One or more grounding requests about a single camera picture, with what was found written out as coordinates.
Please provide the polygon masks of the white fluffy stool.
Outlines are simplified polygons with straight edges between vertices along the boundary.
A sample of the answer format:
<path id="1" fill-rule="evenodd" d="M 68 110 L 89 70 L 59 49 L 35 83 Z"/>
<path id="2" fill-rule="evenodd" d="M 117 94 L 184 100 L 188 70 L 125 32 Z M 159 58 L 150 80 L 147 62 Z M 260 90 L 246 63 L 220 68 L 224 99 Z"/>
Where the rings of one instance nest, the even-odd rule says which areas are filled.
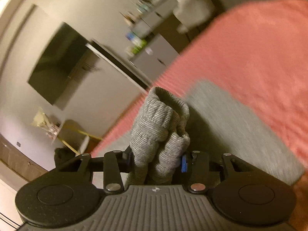
<path id="1" fill-rule="evenodd" d="M 173 15 L 180 22 L 177 28 L 179 33 L 189 30 L 208 21 L 215 12 L 212 0 L 177 0 Z"/>

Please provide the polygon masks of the grey wall shelf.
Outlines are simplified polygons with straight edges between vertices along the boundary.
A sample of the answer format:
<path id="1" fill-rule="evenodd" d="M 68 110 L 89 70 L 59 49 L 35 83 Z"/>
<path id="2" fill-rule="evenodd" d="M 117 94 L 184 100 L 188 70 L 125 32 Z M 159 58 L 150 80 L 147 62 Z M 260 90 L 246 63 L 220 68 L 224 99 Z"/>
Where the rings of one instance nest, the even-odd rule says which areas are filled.
<path id="1" fill-rule="evenodd" d="M 129 68 L 120 58 L 109 51 L 106 47 L 102 46 L 95 40 L 91 40 L 86 44 L 86 47 L 92 51 L 97 57 L 106 61 L 118 72 L 125 76 L 130 82 L 139 87 L 142 91 L 146 91 L 150 88 L 150 85 L 146 81 Z"/>

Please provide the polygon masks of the black bag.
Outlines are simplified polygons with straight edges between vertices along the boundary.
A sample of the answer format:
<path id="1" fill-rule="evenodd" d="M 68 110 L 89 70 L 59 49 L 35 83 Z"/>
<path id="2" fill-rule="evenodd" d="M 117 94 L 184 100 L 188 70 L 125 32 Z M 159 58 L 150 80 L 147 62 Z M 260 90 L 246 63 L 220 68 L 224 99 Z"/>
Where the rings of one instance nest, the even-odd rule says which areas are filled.
<path id="1" fill-rule="evenodd" d="M 55 167 L 59 167 L 67 161 L 73 159 L 76 153 L 68 147 L 56 148 L 54 152 Z"/>

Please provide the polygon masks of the red ribbed bedspread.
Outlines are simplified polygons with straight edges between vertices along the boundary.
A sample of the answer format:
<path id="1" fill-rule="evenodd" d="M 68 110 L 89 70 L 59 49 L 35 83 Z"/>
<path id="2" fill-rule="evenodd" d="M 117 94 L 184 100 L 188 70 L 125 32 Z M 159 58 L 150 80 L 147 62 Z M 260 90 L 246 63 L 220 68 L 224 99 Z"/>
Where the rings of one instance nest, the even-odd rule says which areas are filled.
<path id="1" fill-rule="evenodd" d="M 104 136 L 131 129 L 150 90 L 179 99 L 200 81 L 252 110 L 304 166 L 292 185 L 251 165 L 206 194 L 181 183 L 128 185 L 107 194 L 91 230 L 307 230 L 307 0 L 254 1 L 214 20 Z"/>

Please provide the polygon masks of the grey small cabinet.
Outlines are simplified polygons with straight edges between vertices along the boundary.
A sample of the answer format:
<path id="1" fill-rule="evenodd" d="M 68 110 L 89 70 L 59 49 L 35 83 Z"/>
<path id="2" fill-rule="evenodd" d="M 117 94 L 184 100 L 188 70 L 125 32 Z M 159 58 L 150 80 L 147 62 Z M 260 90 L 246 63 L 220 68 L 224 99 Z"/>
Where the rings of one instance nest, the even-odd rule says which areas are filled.
<path id="1" fill-rule="evenodd" d="M 130 62 L 150 81 L 155 81 L 177 57 L 178 52 L 159 34 Z"/>

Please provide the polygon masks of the black wall television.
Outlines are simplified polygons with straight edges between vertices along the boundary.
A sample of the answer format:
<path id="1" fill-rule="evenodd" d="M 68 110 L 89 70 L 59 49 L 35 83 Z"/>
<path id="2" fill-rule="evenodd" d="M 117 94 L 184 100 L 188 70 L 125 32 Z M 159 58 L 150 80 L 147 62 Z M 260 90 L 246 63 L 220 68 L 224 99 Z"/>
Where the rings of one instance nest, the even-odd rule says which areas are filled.
<path id="1" fill-rule="evenodd" d="M 36 63 L 31 85 L 51 105 L 63 94 L 78 62 L 86 53 L 87 39 L 62 23 Z"/>

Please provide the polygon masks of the grey sweatpants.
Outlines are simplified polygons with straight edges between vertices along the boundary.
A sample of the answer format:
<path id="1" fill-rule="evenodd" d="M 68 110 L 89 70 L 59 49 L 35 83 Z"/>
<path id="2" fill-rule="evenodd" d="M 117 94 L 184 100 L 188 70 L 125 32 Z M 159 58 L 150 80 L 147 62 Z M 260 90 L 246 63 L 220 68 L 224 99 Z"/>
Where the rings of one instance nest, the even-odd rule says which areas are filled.
<path id="1" fill-rule="evenodd" d="M 188 150 L 203 151 L 216 163 L 231 153 L 288 185 L 305 171 L 252 110 L 208 81 L 195 84 L 185 99 L 152 88 L 131 129 L 106 150 L 127 147 L 135 157 L 128 185 L 170 184 Z"/>

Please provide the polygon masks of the flower bouquet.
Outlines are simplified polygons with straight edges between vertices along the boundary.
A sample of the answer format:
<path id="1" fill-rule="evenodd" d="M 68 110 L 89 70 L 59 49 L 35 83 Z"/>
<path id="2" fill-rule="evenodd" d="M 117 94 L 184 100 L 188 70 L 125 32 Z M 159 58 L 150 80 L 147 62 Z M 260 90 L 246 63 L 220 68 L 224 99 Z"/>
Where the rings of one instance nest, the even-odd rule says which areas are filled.
<path id="1" fill-rule="evenodd" d="M 53 123 L 40 107 L 35 114 L 31 125 L 44 130 L 46 135 L 51 139 L 55 139 L 59 134 L 59 126 Z"/>

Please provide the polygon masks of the yellow round side table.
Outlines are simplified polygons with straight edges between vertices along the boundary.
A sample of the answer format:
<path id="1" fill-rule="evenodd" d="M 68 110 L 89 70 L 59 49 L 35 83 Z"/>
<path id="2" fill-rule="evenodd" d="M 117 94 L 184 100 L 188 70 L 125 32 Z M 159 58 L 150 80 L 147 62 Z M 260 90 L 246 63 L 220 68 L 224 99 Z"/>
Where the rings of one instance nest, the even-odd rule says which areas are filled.
<path id="1" fill-rule="evenodd" d="M 102 138 L 86 132 L 79 123 L 69 119 L 59 126 L 55 140 L 60 141 L 65 147 L 79 155 L 91 153 Z"/>

